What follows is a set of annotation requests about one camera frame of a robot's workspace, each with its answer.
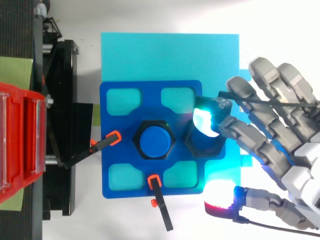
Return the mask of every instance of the metal rod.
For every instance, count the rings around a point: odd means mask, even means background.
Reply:
[[[42,54],[50,54],[53,44],[43,44],[42,45]]]
[[[45,156],[45,165],[57,165],[57,158],[55,155],[46,155]]]

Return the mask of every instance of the black hexagonal nut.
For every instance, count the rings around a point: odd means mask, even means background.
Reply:
[[[164,155],[159,156],[159,157],[150,157],[150,156],[146,155],[140,147],[141,134],[144,132],[145,129],[147,129],[148,127],[152,127],[152,126],[157,126],[157,127],[161,127],[163,129],[165,129],[168,132],[170,139],[171,139],[171,144],[170,144],[169,150]],[[133,142],[135,148],[137,149],[138,153],[140,154],[140,156],[143,159],[159,160],[159,159],[166,159],[167,158],[167,156],[169,155],[171,149],[173,148],[173,146],[176,142],[176,137],[175,137],[173,131],[171,130],[171,128],[169,127],[169,124],[166,121],[164,121],[164,120],[144,120],[140,124],[138,129],[136,130],[136,132],[132,138],[132,142]]]
[[[223,149],[226,138],[219,135],[217,137],[211,137],[210,140],[212,143],[210,143],[210,147],[205,149],[198,149],[194,142],[193,142],[193,134],[195,131],[198,131],[195,127],[193,121],[191,120],[188,124],[188,126],[185,129],[183,140],[188,148],[188,150],[192,153],[193,157],[197,158],[209,158],[209,157],[216,157],[221,153],[221,150]]]

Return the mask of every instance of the wire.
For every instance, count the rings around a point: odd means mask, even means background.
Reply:
[[[240,97],[235,95],[234,93],[226,92],[226,91],[220,91],[218,96],[224,99],[242,101],[242,102],[253,103],[253,104],[269,105],[269,106],[296,107],[296,108],[316,108],[318,106],[318,104],[316,103],[285,103],[285,102],[279,102],[279,101],[262,101],[262,100]]]
[[[259,226],[259,227],[263,227],[263,228],[266,228],[266,229],[278,230],[278,231],[294,233],[294,234],[309,235],[309,236],[320,238],[320,234],[319,233],[314,233],[314,232],[309,232],[309,231],[301,231],[301,230],[294,230],[294,229],[283,228],[283,227],[278,227],[278,226],[270,226],[270,225],[258,223],[258,222],[255,222],[255,221],[250,221],[250,220],[246,221],[246,223],[252,224],[252,225],[255,225],[255,226]]]

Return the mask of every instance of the black cable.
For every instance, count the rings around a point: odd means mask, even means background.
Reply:
[[[218,96],[224,99],[242,101],[242,102],[253,103],[253,104],[269,105],[269,106],[296,107],[296,108],[297,107],[298,108],[316,108],[318,106],[318,104],[316,103],[285,103],[285,102],[279,102],[279,101],[262,101],[262,100],[240,97],[235,95],[232,92],[226,92],[226,91],[220,91]]]
[[[272,229],[272,230],[277,230],[277,231],[283,231],[287,233],[293,233],[293,234],[302,234],[302,235],[308,235],[308,236],[313,236],[313,237],[318,237],[320,238],[319,233],[314,233],[314,232],[309,232],[309,231],[301,231],[301,230],[295,230],[295,229],[289,229],[289,228],[284,228],[284,227],[278,227],[278,226],[271,226],[271,225],[266,225],[262,224],[259,222],[251,221],[248,218],[245,218],[244,216],[237,216],[236,218],[233,219],[235,223],[239,224],[252,224],[258,227],[263,227],[266,229]]]
[[[278,226],[270,226],[270,225],[258,223],[258,222],[255,222],[255,221],[250,221],[250,220],[247,221],[247,223],[255,225],[255,226],[263,227],[263,228],[266,228],[266,229],[278,230],[278,231],[294,233],[294,234],[309,235],[309,236],[320,238],[320,234],[319,233],[314,233],[314,232],[309,232],[309,231],[301,231],[301,230],[295,230],[295,229],[289,229],[289,228],[278,227]]]

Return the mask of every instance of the black clamp arm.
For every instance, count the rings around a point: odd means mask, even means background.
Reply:
[[[164,196],[161,192],[161,181],[158,175],[154,174],[148,177],[148,183],[151,190],[153,190],[155,199],[151,200],[151,205],[160,208],[160,212],[163,218],[163,222],[166,230],[169,232],[174,229],[171,223],[171,219],[168,213],[168,209],[165,203]]]

